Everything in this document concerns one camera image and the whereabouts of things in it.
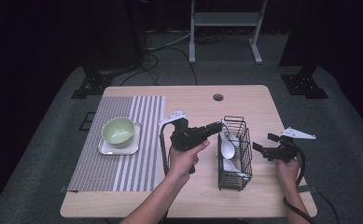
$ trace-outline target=green bowl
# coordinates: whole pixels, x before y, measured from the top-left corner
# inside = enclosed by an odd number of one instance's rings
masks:
[[[128,146],[134,136],[134,124],[127,118],[115,118],[108,121],[102,129],[103,139],[114,147]]]

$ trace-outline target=table top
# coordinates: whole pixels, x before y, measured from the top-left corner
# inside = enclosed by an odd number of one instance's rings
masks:
[[[215,94],[223,96],[214,100]],[[106,97],[165,96],[164,114],[177,109],[186,112],[189,127],[201,127],[225,116],[244,117],[250,141],[265,147],[277,147],[268,133],[280,134],[285,128],[271,94],[265,86],[144,86],[109,87]],[[165,144],[171,145],[174,128],[164,130]],[[241,190],[218,188],[216,135],[208,138],[210,146],[199,154],[196,173],[182,188],[168,217],[285,217],[283,192],[278,183],[274,162],[252,151],[253,177]],[[301,186],[306,185],[303,179]],[[64,217],[126,217],[150,191],[68,191],[61,214]],[[310,216],[317,214],[311,193],[300,194]]]

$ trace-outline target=wire utensil holder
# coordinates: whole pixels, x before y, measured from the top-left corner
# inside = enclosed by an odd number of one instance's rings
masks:
[[[225,116],[228,128],[223,125],[222,130],[228,140],[235,146],[233,158],[225,159],[221,153],[221,137],[218,135],[218,187],[219,189],[238,189],[239,191],[251,181],[251,144],[248,128],[243,117]],[[234,134],[238,140],[231,140]]]

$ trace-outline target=white spoon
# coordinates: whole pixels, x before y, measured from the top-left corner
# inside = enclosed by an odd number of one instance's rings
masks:
[[[224,132],[219,132],[219,136],[221,136],[221,153],[222,156],[226,159],[230,159],[234,156],[234,146],[230,141],[225,137]]]
[[[242,173],[240,170],[238,170],[234,165],[233,162],[231,162],[228,159],[223,158],[224,161],[224,170],[228,172],[235,172],[237,175],[241,176],[244,180],[249,180],[248,175],[245,173]]]
[[[228,133],[229,133],[229,137],[230,137],[230,142],[235,146],[238,147],[240,145],[239,143],[239,138],[234,135],[233,133],[230,132],[230,127],[228,126],[227,121],[225,121],[224,119],[222,120],[222,123],[225,125],[225,127],[228,129]]]

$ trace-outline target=human arm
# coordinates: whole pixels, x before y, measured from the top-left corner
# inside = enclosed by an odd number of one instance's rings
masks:
[[[300,169],[298,161],[294,159],[289,161],[288,163],[285,163],[284,161],[278,160],[276,161],[276,168],[277,177],[280,181],[280,185],[288,203],[300,209],[306,215],[309,215],[300,197],[300,194],[298,193],[298,188],[296,184],[298,172]],[[286,216],[288,217],[289,224],[310,223],[304,217],[292,211],[289,207],[286,209]]]
[[[198,153],[210,142],[205,141],[188,151],[170,152],[170,169],[166,177],[149,196],[120,223],[155,223],[161,221],[175,197],[189,180],[189,169],[198,161]]]

